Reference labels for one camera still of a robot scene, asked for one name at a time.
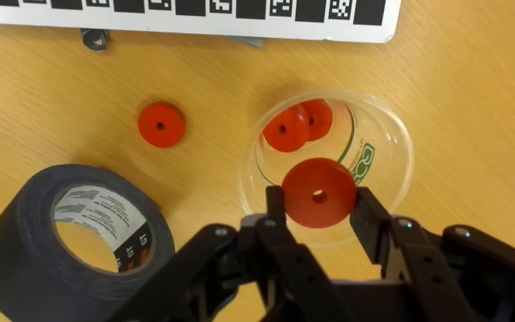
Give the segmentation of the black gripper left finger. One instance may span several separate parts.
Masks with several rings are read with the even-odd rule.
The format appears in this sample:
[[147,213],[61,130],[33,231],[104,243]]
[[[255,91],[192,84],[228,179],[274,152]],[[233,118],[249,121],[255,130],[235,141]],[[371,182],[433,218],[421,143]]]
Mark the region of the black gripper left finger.
[[242,218],[242,227],[256,240],[256,266],[260,268],[260,275],[281,286],[315,284],[319,263],[287,225],[283,188],[267,186],[265,204],[267,209],[263,213]]

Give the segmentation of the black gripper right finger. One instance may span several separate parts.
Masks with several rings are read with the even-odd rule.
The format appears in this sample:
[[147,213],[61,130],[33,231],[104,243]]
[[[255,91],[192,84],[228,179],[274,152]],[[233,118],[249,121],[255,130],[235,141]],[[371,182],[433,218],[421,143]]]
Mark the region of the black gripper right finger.
[[358,189],[351,227],[383,279],[437,279],[437,250],[426,229],[415,218],[390,214],[369,188]]

